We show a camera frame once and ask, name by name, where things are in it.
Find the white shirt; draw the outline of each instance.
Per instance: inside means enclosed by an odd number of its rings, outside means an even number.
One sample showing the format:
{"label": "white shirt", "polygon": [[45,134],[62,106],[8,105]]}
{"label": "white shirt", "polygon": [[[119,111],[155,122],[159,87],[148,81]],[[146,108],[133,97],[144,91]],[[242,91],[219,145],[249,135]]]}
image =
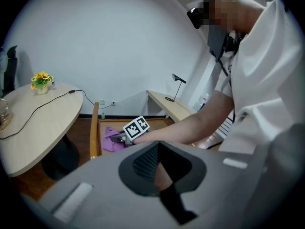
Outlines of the white shirt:
{"label": "white shirt", "polygon": [[223,72],[215,88],[233,98],[236,114],[220,151],[252,154],[257,145],[304,121],[305,110],[295,108],[303,104],[296,72],[304,65],[304,36],[283,2],[274,0],[240,43],[232,60],[232,88],[227,84],[222,91]]}

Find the black table base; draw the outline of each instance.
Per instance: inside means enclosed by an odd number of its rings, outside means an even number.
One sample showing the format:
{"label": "black table base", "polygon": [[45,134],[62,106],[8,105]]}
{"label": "black table base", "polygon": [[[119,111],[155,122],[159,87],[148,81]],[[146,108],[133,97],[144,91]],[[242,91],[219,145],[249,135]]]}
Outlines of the black table base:
{"label": "black table base", "polygon": [[44,172],[50,178],[59,180],[74,171],[79,160],[76,146],[65,135],[41,162]]}

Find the brown floor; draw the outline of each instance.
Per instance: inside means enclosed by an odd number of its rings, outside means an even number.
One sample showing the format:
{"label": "brown floor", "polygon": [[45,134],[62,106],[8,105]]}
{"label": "brown floor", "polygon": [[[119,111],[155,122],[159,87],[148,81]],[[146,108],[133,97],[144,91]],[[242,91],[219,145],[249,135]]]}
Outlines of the brown floor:
{"label": "brown floor", "polygon": [[[90,125],[91,119],[79,118],[67,132],[69,140],[77,146],[79,151],[79,166],[90,160]],[[13,177],[11,180],[13,184],[16,185],[19,192],[29,195],[34,200],[39,200],[40,197],[56,182],[44,173],[41,162],[20,176]]]}

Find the lamp shade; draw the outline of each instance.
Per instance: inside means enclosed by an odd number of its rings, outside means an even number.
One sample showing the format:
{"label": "lamp shade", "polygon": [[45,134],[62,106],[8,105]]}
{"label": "lamp shade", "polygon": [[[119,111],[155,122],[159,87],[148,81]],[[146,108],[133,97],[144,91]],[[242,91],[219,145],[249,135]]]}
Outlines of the lamp shade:
{"label": "lamp shade", "polygon": [[173,80],[174,81],[181,81],[183,82],[184,84],[186,84],[186,81],[181,79],[179,76],[176,76],[175,74],[172,73],[172,77],[173,77]]}

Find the black lamp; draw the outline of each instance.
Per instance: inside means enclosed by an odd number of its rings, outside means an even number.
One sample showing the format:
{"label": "black lamp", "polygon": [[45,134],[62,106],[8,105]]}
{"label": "black lamp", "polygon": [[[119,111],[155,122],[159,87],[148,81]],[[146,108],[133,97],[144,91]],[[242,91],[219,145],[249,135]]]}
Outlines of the black lamp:
{"label": "black lamp", "polygon": [[[178,94],[178,92],[179,92],[179,89],[180,89],[180,87],[181,87],[181,84],[182,84],[182,83],[185,84],[186,81],[183,80],[183,79],[181,79],[179,76],[176,76],[175,74],[172,74],[172,77],[173,77],[173,80],[174,80],[175,82],[176,82],[176,81],[181,81],[180,86],[179,86],[179,88],[178,88],[178,91],[177,91],[177,93],[176,93],[176,96],[177,96],[177,94]],[[174,97],[174,99],[171,99],[171,98],[169,98],[169,97],[165,97],[165,99],[168,100],[168,101],[171,101],[171,102],[175,102],[176,96]]]}

